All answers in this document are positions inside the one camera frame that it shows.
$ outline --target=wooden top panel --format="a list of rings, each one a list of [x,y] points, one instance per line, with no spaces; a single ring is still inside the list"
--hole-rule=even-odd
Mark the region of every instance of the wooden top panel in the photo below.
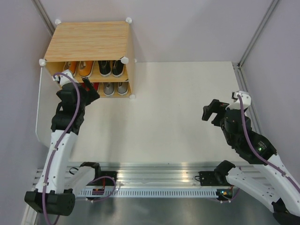
[[[125,56],[127,22],[64,22],[57,26],[46,61],[118,60]]]

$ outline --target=gray shoe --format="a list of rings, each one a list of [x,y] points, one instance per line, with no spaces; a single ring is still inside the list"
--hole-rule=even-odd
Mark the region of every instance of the gray shoe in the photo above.
[[[112,96],[114,94],[113,83],[111,82],[103,83],[103,91],[106,96]]]
[[[119,95],[126,95],[128,92],[128,82],[118,82],[117,91]]]

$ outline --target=orange shoe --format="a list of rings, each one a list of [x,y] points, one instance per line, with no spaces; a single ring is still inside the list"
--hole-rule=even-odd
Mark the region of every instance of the orange shoe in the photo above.
[[[93,71],[93,67],[94,67],[94,61],[81,61],[79,62],[79,75],[82,78],[89,78],[92,75],[92,71]]]
[[[76,65],[77,65],[77,62],[66,62],[64,65],[63,71],[69,69],[72,72],[73,77],[74,77],[76,74]]]

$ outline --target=white corner connector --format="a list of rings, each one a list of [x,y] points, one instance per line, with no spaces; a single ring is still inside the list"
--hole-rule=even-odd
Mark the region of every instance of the white corner connector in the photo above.
[[[127,23],[131,24],[132,23],[132,19],[130,17],[127,17],[125,20]]]
[[[127,64],[127,63],[129,63],[129,59],[128,59],[127,57],[124,56],[124,57],[121,59],[121,63]]]
[[[57,25],[61,24],[61,20],[56,19],[54,23],[55,23],[55,25],[57,26]]]
[[[46,60],[44,60],[44,59],[39,59],[38,60],[38,63],[39,63],[39,65],[41,66],[41,67],[44,67],[44,66],[46,66]]]
[[[130,98],[130,99],[135,99],[136,97],[135,97],[134,94],[131,94],[131,95],[129,95],[129,98]]]

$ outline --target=black cable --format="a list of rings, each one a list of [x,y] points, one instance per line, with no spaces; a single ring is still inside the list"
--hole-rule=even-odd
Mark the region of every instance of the black cable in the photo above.
[[[200,182],[200,180],[198,180],[197,178],[200,178],[200,176],[194,176],[194,179],[198,182]]]
[[[69,173],[72,174],[72,175],[75,174],[75,173],[71,172],[72,169],[76,169],[77,171],[79,170],[79,169],[77,169],[76,167],[71,167],[71,168],[69,169]]]

